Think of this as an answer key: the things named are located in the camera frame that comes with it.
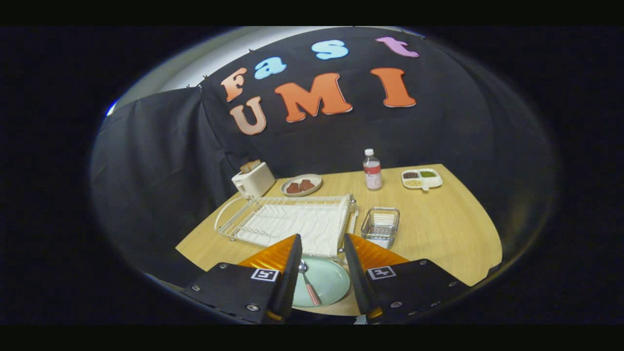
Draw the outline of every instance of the plate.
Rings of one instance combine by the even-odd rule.
[[[418,173],[418,178],[403,178],[405,173],[414,172]],[[435,177],[423,177],[422,172],[432,172],[435,174]],[[403,182],[403,186],[409,189],[422,189],[424,191],[429,190],[429,188],[435,188],[442,185],[442,177],[440,177],[440,173],[438,173],[435,169],[431,168],[418,168],[418,169],[408,169],[406,171],[401,172],[401,181]]]
[[[312,189],[308,189],[306,191],[298,192],[296,194],[289,194],[289,193],[286,192],[286,189],[290,186],[290,184],[292,184],[292,183],[300,184],[301,181],[304,180],[304,179],[308,179],[314,185],[314,187]],[[298,176],[296,176],[294,178],[288,179],[284,184],[282,184],[281,192],[282,192],[282,194],[284,194],[286,196],[291,196],[291,197],[306,196],[306,195],[310,195],[313,192],[317,191],[318,188],[321,187],[322,183],[323,183],[323,179],[318,174],[298,175]]]
[[[308,264],[306,278],[316,291],[321,304],[316,306],[312,303],[303,274],[297,276],[293,307],[322,307],[331,305],[342,299],[351,287],[351,279],[347,271],[339,264],[328,259],[318,257],[303,257]]]

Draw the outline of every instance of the blue letter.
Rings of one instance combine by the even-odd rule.
[[[271,57],[256,65],[256,79],[263,79],[272,74],[279,73],[286,69],[286,65],[281,63],[279,57]]]
[[[349,53],[349,49],[347,49],[340,40],[317,42],[312,45],[312,51],[319,52],[319,54],[316,54],[316,57],[321,60],[337,59]]]

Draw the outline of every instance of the wire basket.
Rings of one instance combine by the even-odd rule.
[[[362,237],[389,249],[399,228],[401,213],[393,207],[373,207],[362,223]]]

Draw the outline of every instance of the white dish rack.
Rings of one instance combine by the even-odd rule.
[[[242,240],[262,247],[300,234],[303,255],[336,258],[347,223],[350,221],[348,230],[353,232],[357,215],[352,194],[257,197],[250,199],[218,232],[232,241]]]

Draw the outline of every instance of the divided food tray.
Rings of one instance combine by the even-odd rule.
[[[406,188],[422,189],[424,191],[442,185],[440,173],[431,168],[408,169],[403,171],[401,172],[401,181]]]

